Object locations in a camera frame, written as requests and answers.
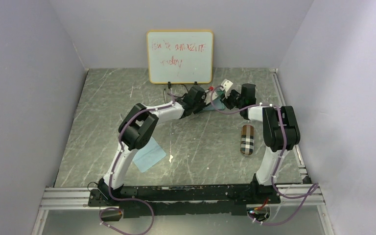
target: blue cloth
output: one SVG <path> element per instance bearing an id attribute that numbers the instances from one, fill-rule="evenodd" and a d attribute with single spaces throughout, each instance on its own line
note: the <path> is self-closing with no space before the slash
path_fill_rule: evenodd
<path id="1" fill-rule="evenodd" d="M 224 104 L 221 102 L 221 99 L 218 98 L 216 100 L 213 101 L 213 104 L 217 107 L 218 110 L 224 110 L 225 106 Z M 210 104 L 209 106 L 205 107 L 203 110 L 201 111 L 212 111 L 214 110 L 214 107 Z"/>
<path id="2" fill-rule="evenodd" d="M 133 162 L 138 169 L 144 173 L 153 165 L 158 163 L 162 158 L 166 156 L 165 151 L 159 146 L 153 137 L 145 147 L 141 148 L 133 158 Z"/>

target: white wall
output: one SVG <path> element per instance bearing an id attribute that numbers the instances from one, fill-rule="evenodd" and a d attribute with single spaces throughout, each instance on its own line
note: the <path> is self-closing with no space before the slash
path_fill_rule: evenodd
<path id="1" fill-rule="evenodd" d="M 0 0 L 0 234 L 31 234 L 84 78 L 47 0 Z"/>
<path id="2" fill-rule="evenodd" d="M 280 83 L 336 234 L 376 234 L 376 0 L 315 0 Z"/>
<path id="3" fill-rule="evenodd" d="M 88 68 L 148 66 L 146 32 L 208 28 L 215 67 L 278 68 L 313 0 L 51 0 Z"/>

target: plaid case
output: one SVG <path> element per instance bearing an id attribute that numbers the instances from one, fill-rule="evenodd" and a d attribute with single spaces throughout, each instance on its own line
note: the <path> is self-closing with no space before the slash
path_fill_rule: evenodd
<path id="1" fill-rule="evenodd" d="M 251 125 L 244 125 L 241 130 L 240 152 L 244 155 L 251 155 L 253 153 L 254 145 L 254 127 Z"/>

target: table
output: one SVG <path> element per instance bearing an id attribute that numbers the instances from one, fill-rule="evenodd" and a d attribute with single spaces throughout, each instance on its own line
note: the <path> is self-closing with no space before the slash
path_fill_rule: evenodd
<path id="1" fill-rule="evenodd" d="M 269 69 L 214 68 L 212 82 L 201 86 L 206 89 L 229 79 L 240 91 L 241 84 L 252 83 L 258 102 L 279 104 L 270 75 Z M 150 106 L 164 103 L 166 85 L 151 84 L 148 76 L 148 69 L 89 71 L 55 187 L 85 187 L 107 172 L 118 146 L 118 127 L 130 109 L 139 102 Z M 186 90 L 182 85 L 173 85 L 173 92 L 182 95 Z M 255 150 L 250 156 L 243 156 L 239 150 L 245 124 L 255 127 Z M 261 123 L 216 111 L 162 123 L 153 137 L 166 152 L 165 158 L 145 173 L 132 163 L 126 185 L 249 183 L 265 151 Z M 278 183 L 301 182 L 296 156 L 291 151 L 280 168 Z"/>

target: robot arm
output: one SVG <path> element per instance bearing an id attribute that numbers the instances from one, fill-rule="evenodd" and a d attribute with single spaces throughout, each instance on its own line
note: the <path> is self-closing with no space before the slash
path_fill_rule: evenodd
<path id="1" fill-rule="evenodd" d="M 253 84 L 243 84 L 241 87 L 241 93 L 233 89 L 233 83 L 229 80 L 224 80 L 221 87 L 221 90 L 223 90 L 224 93 L 220 98 L 229 109 L 241 109 L 250 105 L 255 105 L 256 103 L 256 90 L 255 85 Z M 157 124 L 174 119 L 181 119 L 192 113 L 196 114 L 204 107 L 208 106 L 211 100 L 217 98 L 218 95 L 215 92 L 205 92 L 201 87 L 194 85 L 187 94 L 182 98 L 177 99 L 174 103 L 170 102 L 158 106 L 144 106 L 140 103 L 136 104 L 119 127 L 119 132 L 124 131 L 124 133 L 115 156 L 118 156 L 119 153 L 121 153 L 120 158 L 117 163 L 114 161 L 111 164 L 109 171 L 100 179 L 98 183 L 100 192 L 106 197 L 106 199 L 110 200 L 111 198 L 108 194 L 110 186 L 112 195 L 114 197 L 120 197 L 120 190 L 123 186 L 127 169 L 137 151 L 148 143 Z M 145 109 L 151 111 L 140 114 L 125 130 L 123 130 L 123 127 L 131 118 Z M 253 106 L 240 112 L 240 115 L 244 119 L 263 122 L 263 137 L 266 144 L 266 151 L 262 165 L 256 172 L 256 178 L 259 185 L 268 186 L 271 184 L 271 177 L 274 169 L 282 164 L 284 157 L 295 144 L 299 143 L 300 140 L 300 133 L 293 108 L 291 106 L 283 106 L 281 107 L 281 114 L 281 117 L 279 117 L 275 108 L 271 106 Z M 279 118 L 282 118 L 285 124 L 284 129 L 287 136 L 287 145 L 283 157 L 280 159 L 278 166 L 276 166 L 283 147 L 283 137 L 278 124 Z"/>
<path id="2" fill-rule="evenodd" d="M 138 150 L 150 140 L 156 125 L 181 119 L 192 113 L 196 114 L 206 107 L 211 99 L 216 98 L 218 98 L 217 94 L 206 93 L 203 88 L 194 85 L 182 98 L 167 104 L 158 106 L 136 104 L 119 127 L 119 132 L 123 133 L 119 140 L 116 157 L 108 172 L 98 182 L 98 188 L 104 197 L 107 200 L 111 199 L 108 193 L 109 187 L 114 197 L 120 197 L 120 189 L 123 186 L 127 169 Z"/>
<path id="3" fill-rule="evenodd" d="M 243 84 L 241 93 L 234 90 L 233 83 L 227 79 L 221 83 L 220 87 L 224 91 L 221 100 L 229 109 L 234 107 L 242 109 L 256 104 L 256 88 L 254 84 Z M 266 151 L 261 166 L 256 172 L 256 178 L 258 183 L 264 186 L 272 184 L 271 177 L 273 172 L 275 173 L 273 175 L 274 181 L 276 181 L 279 174 L 277 169 L 282 165 L 285 156 L 292 150 L 293 146 L 300 141 L 300 132 L 293 108 L 291 106 L 281 107 L 281 115 L 279 116 L 273 106 L 272 104 L 263 105 L 260 103 L 240 111 L 240 115 L 244 119 L 263 122 L 263 139 L 266 144 Z M 286 132 L 286 150 L 281 157 L 280 153 L 282 152 L 284 140 L 279 126 L 280 118 L 282 118 Z"/>

